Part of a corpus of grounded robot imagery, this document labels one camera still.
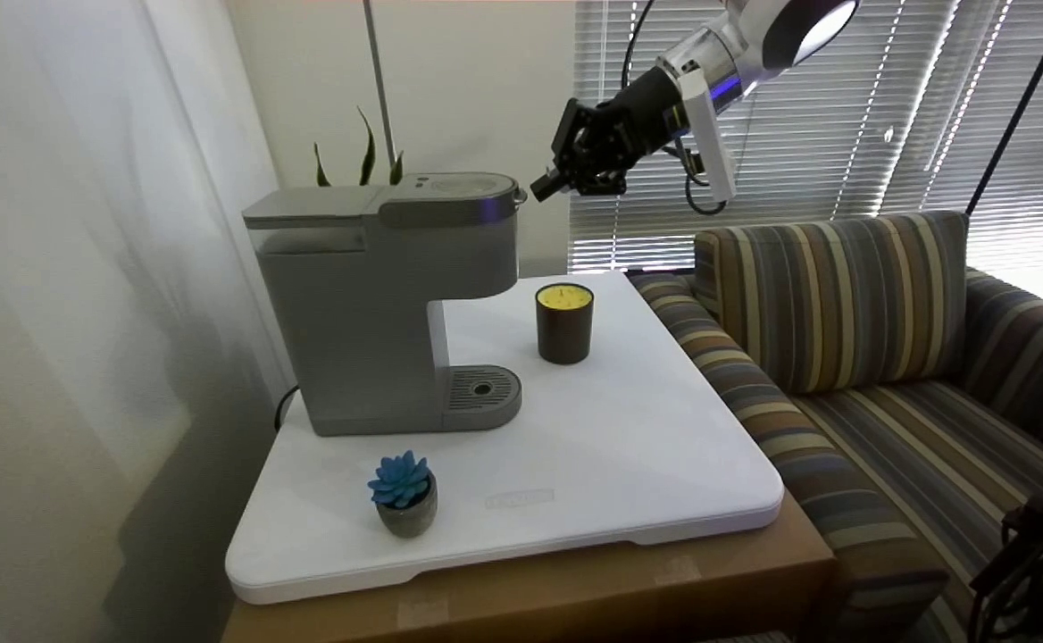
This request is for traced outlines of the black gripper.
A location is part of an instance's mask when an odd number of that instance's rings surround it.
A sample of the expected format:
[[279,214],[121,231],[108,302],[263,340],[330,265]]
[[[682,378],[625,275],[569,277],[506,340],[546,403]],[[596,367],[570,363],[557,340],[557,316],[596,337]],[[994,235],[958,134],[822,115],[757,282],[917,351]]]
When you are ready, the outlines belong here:
[[661,67],[648,67],[596,107],[569,100],[548,142],[553,167],[532,179],[527,190],[538,204],[557,190],[617,197],[625,170],[682,133],[682,96]]

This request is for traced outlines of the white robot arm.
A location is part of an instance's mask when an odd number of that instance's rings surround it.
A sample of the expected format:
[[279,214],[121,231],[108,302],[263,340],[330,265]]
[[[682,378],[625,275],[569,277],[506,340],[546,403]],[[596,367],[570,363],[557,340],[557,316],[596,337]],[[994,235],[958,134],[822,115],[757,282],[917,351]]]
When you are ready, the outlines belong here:
[[719,115],[757,83],[809,60],[853,10],[857,0],[711,0],[711,17],[610,100],[564,103],[548,142],[553,167],[532,182],[532,197],[546,200],[560,190],[617,197],[634,161],[688,134],[695,148],[682,167],[719,200],[731,200],[735,179]]

